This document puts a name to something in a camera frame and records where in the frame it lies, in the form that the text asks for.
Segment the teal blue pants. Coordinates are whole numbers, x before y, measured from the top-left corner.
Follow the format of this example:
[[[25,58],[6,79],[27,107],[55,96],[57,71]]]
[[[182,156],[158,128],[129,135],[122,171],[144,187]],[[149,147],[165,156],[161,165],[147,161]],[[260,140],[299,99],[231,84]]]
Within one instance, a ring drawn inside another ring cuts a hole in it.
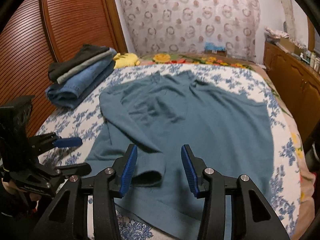
[[[179,239],[196,239],[203,200],[189,190],[181,160],[187,144],[221,174],[247,174],[270,195],[273,137],[266,105],[199,80],[192,72],[152,74],[103,90],[105,123],[87,157],[92,174],[109,167],[129,144],[138,148],[121,213]]]

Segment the blue floral white bedspread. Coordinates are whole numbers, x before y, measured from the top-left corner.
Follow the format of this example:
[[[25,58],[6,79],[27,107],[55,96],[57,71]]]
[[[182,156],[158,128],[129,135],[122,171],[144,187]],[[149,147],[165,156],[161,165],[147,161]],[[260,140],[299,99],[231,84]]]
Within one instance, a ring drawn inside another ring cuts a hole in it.
[[[74,110],[56,110],[39,133],[82,145],[40,155],[47,167],[111,166],[129,144],[138,159],[127,194],[116,199],[123,239],[196,239],[204,201],[181,161],[188,144],[224,176],[246,174],[289,235],[296,229],[300,173],[289,124],[262,75],[207,64],[152,64],[115,70]]]

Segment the folded blue denim jeans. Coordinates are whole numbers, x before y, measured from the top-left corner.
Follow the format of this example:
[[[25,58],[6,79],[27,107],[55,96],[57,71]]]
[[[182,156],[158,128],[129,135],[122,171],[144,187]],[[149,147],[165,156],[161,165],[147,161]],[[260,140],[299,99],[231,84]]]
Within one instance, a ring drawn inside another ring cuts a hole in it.
[[[112,74],[116,51],[111,48],[78,74],[62,84],[54,83],[46,89],[47,99],[57,108],[75,109],[85,98]]]

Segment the folded grey garment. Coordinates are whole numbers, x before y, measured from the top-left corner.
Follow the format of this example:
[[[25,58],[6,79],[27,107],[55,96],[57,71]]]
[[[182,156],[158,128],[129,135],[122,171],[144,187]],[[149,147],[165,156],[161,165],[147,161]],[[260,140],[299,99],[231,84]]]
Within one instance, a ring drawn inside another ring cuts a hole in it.
[[[108,51],[103,52],[101,54],[98,54],[98,55],[96,55],[96,56],[94,56],[94,57],[92,57],[90,59],[87,59],[83,63],[73,67],[71,70],[69,70],[65,74],[61,75],[60,77],[58,77],[56,82],[58,84],[62,84],[64,82],[66,82],[68,79],[70,79],[71,77],[73,77],[76,74],[78,74],[81,71],[83,71],[84,69],[86,69],[89,66],[93,65],[94,63],[98,62],[99,60],[104,59],[107,56],[114,57],[114,55],[116,55],[116,51],[115,50],[108,50]]]

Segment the colourful floral blanket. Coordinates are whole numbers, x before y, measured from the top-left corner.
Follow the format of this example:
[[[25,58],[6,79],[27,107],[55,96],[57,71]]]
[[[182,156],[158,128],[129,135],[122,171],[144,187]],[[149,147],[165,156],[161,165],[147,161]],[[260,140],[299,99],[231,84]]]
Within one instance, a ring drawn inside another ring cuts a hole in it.
[[[207,64],[210,74],[206,79],[223,88],[227,86],[227,76],[218,78],[218,71],[213,69],[214,65],[235,67],[238,70],[245,68],[264,79],[262,84],[255,85],[248,77],[244,85],[237,85],[236,88],[240,92],[254,91],[255,95],[264,99],[268,105],[272,130],[276,133],[276,164],[270,180],[271,205],[287,228],[290,238],[300,239],[315,218],[312,194],[316,177],[307,168],[297,124],[267,74],[269,67],[264,63],[257,64],[215,54],[156,54],[142,58],[143,65],[160,64],[165,69],[171,64],[177,67],[183,63]]]

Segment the folded black garment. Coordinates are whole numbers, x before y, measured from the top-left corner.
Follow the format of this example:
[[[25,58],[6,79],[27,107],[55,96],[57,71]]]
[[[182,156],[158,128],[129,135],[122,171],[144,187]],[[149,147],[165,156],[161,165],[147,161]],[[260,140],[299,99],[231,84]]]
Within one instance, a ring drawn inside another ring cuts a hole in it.
[[[100,47],[91,44],[84,44],[82,48],[79,50],[79,52],[72,59],[62,63],[50,64],[48,68],[48,78],[50,81],[56,82],[58,77],[65,74],[73,67],[83,63],[87,59],[90,59],[108,50],[110,50],[110,48],[106,46]]]

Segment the yellow plush toy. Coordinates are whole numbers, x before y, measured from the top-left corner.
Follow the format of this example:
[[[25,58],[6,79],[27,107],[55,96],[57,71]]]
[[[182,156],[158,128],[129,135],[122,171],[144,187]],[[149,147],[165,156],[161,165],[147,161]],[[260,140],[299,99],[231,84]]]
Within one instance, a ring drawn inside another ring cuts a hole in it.
[[[114,69],[134,67],[140,64],[139,57],[134,53],[117,53],[113,60],[115,62]]]

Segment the brown louvred wooden wardrobe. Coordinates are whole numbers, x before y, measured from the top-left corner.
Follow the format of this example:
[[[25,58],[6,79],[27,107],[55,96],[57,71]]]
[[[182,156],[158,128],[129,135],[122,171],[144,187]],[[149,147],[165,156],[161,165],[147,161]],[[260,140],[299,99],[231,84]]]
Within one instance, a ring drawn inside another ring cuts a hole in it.
[[[23,0],[1,33],[1,104],[32,95],[27,134],[54,111],[45,90],[48,67],[84,44],[127,52],[115,0]]]

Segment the brown wooden sideboard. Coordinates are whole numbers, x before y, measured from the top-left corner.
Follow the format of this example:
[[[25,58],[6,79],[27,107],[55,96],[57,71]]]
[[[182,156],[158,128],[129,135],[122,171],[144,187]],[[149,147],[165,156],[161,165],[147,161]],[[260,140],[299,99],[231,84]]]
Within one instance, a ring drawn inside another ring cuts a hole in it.
[[[267,41],[263,63],[297,124],[303,144],[312,143],[319,135],[319,74]]]

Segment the white bottle on sideboard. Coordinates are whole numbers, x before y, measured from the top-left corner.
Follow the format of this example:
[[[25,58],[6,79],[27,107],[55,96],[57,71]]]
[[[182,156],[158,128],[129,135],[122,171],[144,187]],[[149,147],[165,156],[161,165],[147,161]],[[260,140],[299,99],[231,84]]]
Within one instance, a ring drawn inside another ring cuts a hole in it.
[[[310,55],[310,63],[309,63],[311,68],[314,68],[315,66],[315,59],[316,59],[316,54],[312,52]]]

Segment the circle patterned sheer curtain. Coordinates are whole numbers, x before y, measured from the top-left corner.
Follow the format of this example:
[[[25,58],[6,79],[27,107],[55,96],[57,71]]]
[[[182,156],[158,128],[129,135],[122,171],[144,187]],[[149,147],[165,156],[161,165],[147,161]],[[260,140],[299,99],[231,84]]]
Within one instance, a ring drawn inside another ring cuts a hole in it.
[[[206,42],[229,56],[255,59],[258,0],[120,0],[138,55],[201,53]]]

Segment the cardboard box on sideboard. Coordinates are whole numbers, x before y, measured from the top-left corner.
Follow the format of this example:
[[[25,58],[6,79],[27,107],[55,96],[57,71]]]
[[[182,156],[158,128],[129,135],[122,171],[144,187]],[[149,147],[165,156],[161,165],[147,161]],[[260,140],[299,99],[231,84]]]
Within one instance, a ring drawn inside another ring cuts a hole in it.
[[[295,53],[297,55],[300,54],[299,48],[294,43],[292,43],[289,38],[281,37],[279,44],[290,53]]]

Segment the blue item by curtain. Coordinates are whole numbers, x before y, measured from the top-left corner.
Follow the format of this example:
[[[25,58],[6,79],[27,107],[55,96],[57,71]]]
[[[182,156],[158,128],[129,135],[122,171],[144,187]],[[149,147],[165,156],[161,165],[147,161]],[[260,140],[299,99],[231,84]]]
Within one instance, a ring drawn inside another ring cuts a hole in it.
[[[204,45],[204,51],[211,51],[217,53],[218,51],[226,51],[224,46],[217,46],[213,42],[206,42]]]

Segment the folded patterned cloth on sideboard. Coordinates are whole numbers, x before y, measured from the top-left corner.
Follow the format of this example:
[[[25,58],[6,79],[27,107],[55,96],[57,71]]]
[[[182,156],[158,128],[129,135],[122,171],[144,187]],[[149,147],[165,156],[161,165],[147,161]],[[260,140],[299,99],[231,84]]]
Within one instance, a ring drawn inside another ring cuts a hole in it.
[[[274,39],[281,39],[281,38],[289,38],[289,34],[280,30],[273,30],[269,27],[265,27],[265,31],[267,35]]]

